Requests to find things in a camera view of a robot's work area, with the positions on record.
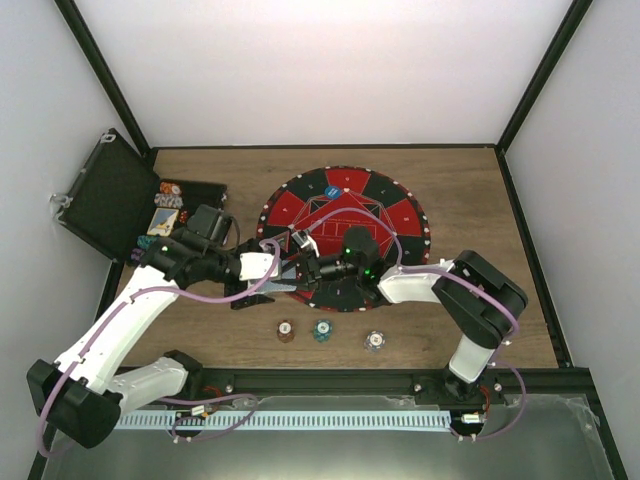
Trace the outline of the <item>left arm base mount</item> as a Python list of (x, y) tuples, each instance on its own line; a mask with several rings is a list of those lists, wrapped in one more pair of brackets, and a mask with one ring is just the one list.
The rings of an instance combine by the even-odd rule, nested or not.
[(175, 396), (162, 397), (158, 399), (158, 402), (181, 406), (214, 404), (218, 401), (225, 402), (227, 397), (234, 393), (235, 383), (234, 376), (215, 378), (213, 381), (207, 381), (204, 385), (195, 389), (182, 390)]

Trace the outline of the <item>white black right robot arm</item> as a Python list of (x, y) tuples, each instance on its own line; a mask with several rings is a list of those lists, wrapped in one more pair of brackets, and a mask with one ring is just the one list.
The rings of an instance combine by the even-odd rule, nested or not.
[(338, 310), (347, 308), (349, 297), (359, 297), (366, 307), (442, 305), (461, 332), (443, 374), (445, 393), (458, 403), (479, 392), (481, 375), (519, 331), (518, 318), (528, 305), (522, 288), (472, 250), (451, 261), (409, 266), (385, 260), (369, 230), (360, 226), (347, 230), (341, 251), (333, 255), (320, 255), (306, 230), (294, 232), (292, 239), (299, 248), (291, 266), (296, 289), (315, 293), (338, 283)]

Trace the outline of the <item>blue dealer button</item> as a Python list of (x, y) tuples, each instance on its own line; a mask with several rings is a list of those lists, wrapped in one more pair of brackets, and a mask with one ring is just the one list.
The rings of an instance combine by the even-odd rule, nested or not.
[(331, 200), (339, 198), (341, 194), (342, 189), (333, 185), (329, 185), (324, 191), (324, 195)]

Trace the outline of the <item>brown poker chip stack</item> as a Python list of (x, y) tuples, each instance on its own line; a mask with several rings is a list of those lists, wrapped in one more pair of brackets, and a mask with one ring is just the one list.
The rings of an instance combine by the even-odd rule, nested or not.
[(293, 324), (287, 320), (280, 321), (277, 325), (277, 338), (282, 343), (291, 342), (295, 338)]

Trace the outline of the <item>teal poker chip stack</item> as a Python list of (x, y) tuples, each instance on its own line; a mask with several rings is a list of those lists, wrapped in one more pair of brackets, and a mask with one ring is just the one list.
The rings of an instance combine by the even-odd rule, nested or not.
[(329, 340), (332, 334), (332, 324), (329, 320), (318, 320), (313, 329), (313, 338), (319, 343)]

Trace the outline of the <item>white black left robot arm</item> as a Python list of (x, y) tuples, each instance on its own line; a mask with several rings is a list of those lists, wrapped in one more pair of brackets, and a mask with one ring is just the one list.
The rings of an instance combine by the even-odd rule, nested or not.
[(189, 286), (245, 283), (245, 290), (230, 296), (196, 298), (231, 303), (253, 295), (279, 273), (280, 245), (273, 239), (222, 249), (233, 222), (219, 209), (199, 206), (185, 226), (151, 244), (120, 295), (74, 345), (54, 361), (39, 359), (29, 368), (26, 381), (39, 435), (51, 425), (93, 448), (122, 416), (141, 406), (169, 396), (191, 404), (203, 395), (199, 363), (179, 352), (125, 375), (116, 372), (156, 318), (178, 298), (190, 297)]

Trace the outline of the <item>blue patterned card deck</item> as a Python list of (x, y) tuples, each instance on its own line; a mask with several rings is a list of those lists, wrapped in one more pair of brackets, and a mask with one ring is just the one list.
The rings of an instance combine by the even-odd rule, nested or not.
[(261, 294), (293, 292), (297, 289), (297, 281), (297, 274), (293, 270), (290, 270), (284, 272), (279, 278), (271, 278), (269, 281), (265, 282), (258, 289), (258, 292)]

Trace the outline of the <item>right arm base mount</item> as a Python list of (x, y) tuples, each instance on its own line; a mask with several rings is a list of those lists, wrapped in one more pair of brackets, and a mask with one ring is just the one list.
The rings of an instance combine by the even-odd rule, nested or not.
[(411, 392), (419, 404), (441, 408), (480, 407), (489, 400), (491, 405), (505, 403), (504, 395), (494, 389), (497, 379), (487, 372), (470, 384), (448, 370), (427, 370), (411, 377)]

